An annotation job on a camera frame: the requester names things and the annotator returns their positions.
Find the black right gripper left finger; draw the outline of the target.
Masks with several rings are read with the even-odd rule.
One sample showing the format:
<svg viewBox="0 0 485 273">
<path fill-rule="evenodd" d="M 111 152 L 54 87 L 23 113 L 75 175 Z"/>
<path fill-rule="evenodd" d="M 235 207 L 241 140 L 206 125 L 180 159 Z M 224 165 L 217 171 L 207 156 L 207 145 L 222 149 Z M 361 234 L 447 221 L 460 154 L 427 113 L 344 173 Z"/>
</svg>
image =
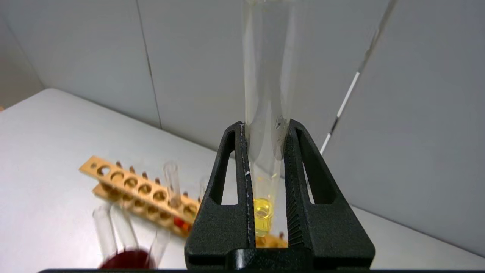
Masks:
<svg viewBox="0 0 485 273">
<path fill-rule="evenodd" d="M 187 268 L 225 268 L 235 250 L 255 247 L 253 188 L 243 122 L 221 138 L 210 179 L 192 231 L 184 246 Z M 231 153 L 236 163 L 236 204 L 222 204 Z"/>
</svg>

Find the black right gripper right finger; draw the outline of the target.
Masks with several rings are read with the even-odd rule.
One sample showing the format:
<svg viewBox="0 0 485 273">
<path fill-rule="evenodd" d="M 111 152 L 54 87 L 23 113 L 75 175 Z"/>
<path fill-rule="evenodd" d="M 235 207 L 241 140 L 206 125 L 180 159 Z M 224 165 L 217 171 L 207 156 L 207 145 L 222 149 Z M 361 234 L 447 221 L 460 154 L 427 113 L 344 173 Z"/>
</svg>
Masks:
<svg viewBox="0 0 485 273">
<path fill-rule="evenodd" d="M 291 120 L 284 152 L 289 247 L 310 251 L 311 268 L 369 268 L 375 247 L 308 130 Z"/>
</svg>

